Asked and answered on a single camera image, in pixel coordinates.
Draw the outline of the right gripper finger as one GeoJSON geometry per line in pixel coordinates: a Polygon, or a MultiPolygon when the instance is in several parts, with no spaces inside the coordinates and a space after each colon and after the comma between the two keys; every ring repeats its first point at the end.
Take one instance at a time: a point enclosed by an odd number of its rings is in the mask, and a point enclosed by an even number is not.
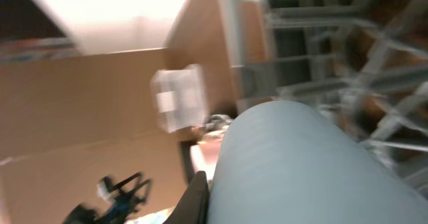
{"type": "Polygon", "coordinates": [[[206,224],[209,185],[205,171],[198,171],[163,224],[206,224]]]}

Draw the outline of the blue cup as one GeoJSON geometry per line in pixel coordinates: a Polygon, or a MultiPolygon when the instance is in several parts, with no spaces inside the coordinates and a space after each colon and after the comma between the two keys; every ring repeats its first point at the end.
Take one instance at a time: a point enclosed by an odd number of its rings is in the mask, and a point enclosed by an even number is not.
{"type": "Polygon", "coordinates": [[[316,110],[275,101],[227,129],[207,220],[427,224],[427,200],[316,110]]]}

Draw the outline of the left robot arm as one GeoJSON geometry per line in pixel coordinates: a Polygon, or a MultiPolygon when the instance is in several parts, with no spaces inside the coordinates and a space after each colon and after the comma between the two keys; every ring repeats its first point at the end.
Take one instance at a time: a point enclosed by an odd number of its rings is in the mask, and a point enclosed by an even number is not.
{"type": "Polygon", "coordinates": [[[110,204],[103,214],[81,203],[63,220],[63,224],[124,224],[128,217],[146,205],[152,188],[152,179],[144,180],[144,173],[137,172],[116,183],[105,176],[97,184],[97,195],[110,204]]]}

